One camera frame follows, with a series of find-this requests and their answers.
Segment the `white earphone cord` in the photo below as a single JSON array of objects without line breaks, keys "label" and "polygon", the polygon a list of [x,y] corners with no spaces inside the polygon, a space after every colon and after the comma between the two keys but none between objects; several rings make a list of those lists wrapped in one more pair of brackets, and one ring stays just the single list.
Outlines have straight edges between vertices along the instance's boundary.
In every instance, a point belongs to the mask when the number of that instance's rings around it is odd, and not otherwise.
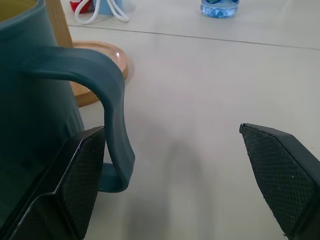
[{"label": "white earphone cord", "polygon": [[[80,10],[84,7],[84,5],[86,5],[88,1],[89,0],[83,0],[75,9],[75,12],[74,12],[75,20],[80,24],[92,24],[98,16],[101,0],[96,0],[95,9],[92,17],[90,17],[88,20],[85,20],[85,21],[80,19]],[[128,16],[120,9],[120,7],[118,7],[115,0],[106,0],[106,1],[111,9],[111,12],[117,19],[119,19],[124,23],[129,22]]]}]

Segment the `teal mug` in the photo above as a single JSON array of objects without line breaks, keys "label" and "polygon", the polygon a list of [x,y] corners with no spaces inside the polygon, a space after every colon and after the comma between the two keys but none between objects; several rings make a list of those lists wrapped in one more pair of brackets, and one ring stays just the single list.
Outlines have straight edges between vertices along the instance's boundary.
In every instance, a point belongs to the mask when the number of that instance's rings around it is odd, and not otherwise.
[{"label": "teal mug", "polygon": [[135,162],[121,71],[97,51],[58,47],[45,0],[0,0],[0,228],[63,144],[84,130],[69,81],[103,104],[112,164],[104,163],[99,190],[121,192]]}]

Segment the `wooden post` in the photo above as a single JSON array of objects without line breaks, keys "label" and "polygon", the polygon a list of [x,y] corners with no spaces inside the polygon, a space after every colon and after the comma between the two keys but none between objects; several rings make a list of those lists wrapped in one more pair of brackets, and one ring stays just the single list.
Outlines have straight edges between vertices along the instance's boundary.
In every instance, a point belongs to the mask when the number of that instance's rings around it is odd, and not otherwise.
[{"label": "wooden post", "polygon": [[58,46],[73,48],[74,46],[61,0],[45,0],[45,3]]}]

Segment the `plastic bottle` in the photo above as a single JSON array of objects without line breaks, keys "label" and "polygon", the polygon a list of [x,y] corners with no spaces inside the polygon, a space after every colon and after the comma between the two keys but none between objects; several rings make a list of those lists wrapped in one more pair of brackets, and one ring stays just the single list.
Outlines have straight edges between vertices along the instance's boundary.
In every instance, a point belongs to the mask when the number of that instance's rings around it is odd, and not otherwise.
[{"label": "plastic bottle", "polygon": [[205,16],[226,19],[238,10],[239,0],[202,0],[201,11]]}]

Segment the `round wooden tray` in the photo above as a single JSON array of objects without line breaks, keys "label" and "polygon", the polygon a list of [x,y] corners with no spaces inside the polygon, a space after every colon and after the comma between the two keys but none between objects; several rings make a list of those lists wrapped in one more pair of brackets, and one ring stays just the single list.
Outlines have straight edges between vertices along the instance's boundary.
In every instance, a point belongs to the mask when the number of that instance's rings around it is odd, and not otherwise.
[{"label": "round wooden tray", "polygon": [[[111,58],[121,70],[124,79],[128,76],[128,58],[124,51],[119,47],[100,41],[74,41],[74,48],[93,49]],[[97,96],[85,86],[75,82],[70,82],[78,107],[93,104],[99,99]]]}]

